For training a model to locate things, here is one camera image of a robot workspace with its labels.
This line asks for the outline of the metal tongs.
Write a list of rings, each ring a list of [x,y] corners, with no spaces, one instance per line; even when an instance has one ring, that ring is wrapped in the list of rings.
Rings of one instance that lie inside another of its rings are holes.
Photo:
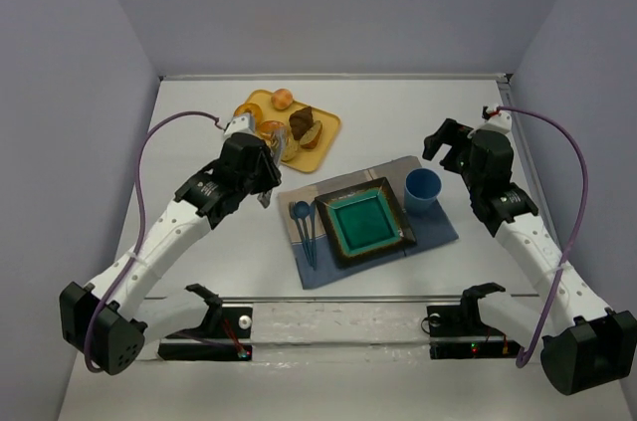
[[[277,168],[280,168],[282,157],[287,147],[287,130],[281,126],[266,131],[259,131],[258,135],[267,142],[273,155],[274,164]],[[273,191],[274,189],[271,188],[258,195],[257,199],[264,209],[270,206]]]

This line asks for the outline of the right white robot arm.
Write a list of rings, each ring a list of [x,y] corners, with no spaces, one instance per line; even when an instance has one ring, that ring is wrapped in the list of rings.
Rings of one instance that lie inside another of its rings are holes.
[[[517,367],[537,356],[546,378],[563,395],[623,379],[636,352],[636,318],[615,311],[578,275],[534,202],[513,182],[510,129],[503,113],[492,113],[479,128],[447,118],[424,140],[427,160],[448,146],[441,166],[462,177],[474,215],[544,302],[535,314],[503,287],[482,284],[464,291],[463,318],[517,343]]]

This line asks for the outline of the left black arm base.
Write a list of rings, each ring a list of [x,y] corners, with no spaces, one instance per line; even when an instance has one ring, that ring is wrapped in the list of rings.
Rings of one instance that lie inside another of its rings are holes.
[[[217,294],[200,284],[188,285],[185,291],[200,299],[206,311],[197,326],[164,338],[159,343],[158,358],[165,361],[251,361],[253,307],[226,305]]]

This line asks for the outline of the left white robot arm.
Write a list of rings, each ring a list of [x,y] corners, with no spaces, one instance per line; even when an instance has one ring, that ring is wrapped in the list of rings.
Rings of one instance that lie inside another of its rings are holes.
[[[200,284],[159,301],[151,289],[199,240],[251,195],[262,206],[281,183],[286,146],[277,135],[270,147],[239,132],[224,141],[219,157],[193,174],[176,192],[139,245],[85,285],[69,283],[60,293],[64,340],[80,351],[94,372],[117,375],[142,349],[174,333],[224,328],[223,302]]]

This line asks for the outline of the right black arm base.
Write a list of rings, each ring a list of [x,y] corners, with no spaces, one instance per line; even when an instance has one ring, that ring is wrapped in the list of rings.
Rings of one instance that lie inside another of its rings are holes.
[[[421,321],[429,336],[433,360],[515,358],[521,347],[501,331],[482,322],[478,301],[506,290],[496,283],[471,286],[453,304],[432,305]]]

